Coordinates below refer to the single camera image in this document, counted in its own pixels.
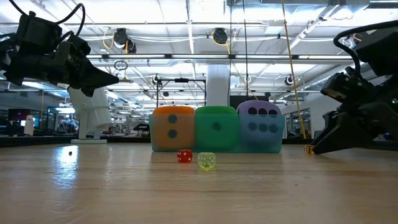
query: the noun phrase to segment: red die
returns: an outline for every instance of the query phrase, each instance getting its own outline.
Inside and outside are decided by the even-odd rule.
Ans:
[[[189,163],[192,161],[192,151],[191,150],[178,150],[177,152],[178,162]]]

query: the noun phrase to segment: white robot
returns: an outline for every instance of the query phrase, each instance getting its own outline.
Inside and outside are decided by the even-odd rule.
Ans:
[[[107,140],[100,139],[102,130],[112,126],[109,104],[103,88],[97,88],[93,97],[87,97],[81,90],[68,88],[72,106],[80,120],[79,138],[71,141],[73,144],[106,144]],[[94,138],[86,135],[94,132]]]

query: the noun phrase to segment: yellow die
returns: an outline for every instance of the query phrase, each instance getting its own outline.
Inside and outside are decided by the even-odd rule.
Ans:
[[[306,145],[304,148],[305,153],[307,154],[313,154],[313,146],[311,145]]]

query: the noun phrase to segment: small die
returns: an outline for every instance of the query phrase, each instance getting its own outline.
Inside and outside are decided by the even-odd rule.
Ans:
[[[216,165],[216,154],[212,152],[201,152],[198,155],[199,167],[205,170],[212,169]]]
[[[192,151],[191,150],[178,150],[177,160],[182,163],[189,163],[192,161]]]
[[[307,154],[313,154],[313,146],[311,145],[306,145],[304,148],[305,153]]]

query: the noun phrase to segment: white column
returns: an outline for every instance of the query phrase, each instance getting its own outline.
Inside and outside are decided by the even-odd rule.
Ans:
[[[228,106],[229,104],[229,65],[207,66],[207,105]]]

